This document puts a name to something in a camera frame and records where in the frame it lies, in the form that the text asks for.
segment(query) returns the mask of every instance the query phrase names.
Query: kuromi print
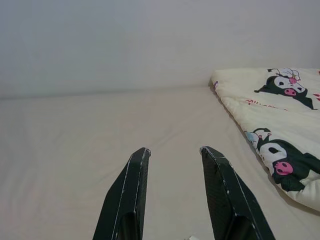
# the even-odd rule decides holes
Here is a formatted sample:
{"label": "kuromi print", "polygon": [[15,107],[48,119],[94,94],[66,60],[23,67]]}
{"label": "kuromi print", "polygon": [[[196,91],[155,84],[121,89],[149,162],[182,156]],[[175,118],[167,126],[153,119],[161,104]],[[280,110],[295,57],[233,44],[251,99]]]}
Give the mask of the kuromi print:
{"label": "kuromi print", "polygon": [[266,83],[254,92],[265,92],[293,98],[308,108],[314,110],[313,101],[307,97],[308,89],[301,84],[300,74],[297,70],[290,68],[270,68],[271,73]]}
{"label": "kuromi print", "polygon": [[272,134],[268,128],[257,128],[245,134],[275,183],[280,184],[284,191],[303,190],[311,176],[320,179],[320,160],[314,155],[300,152],[287,141],[270,140]]}

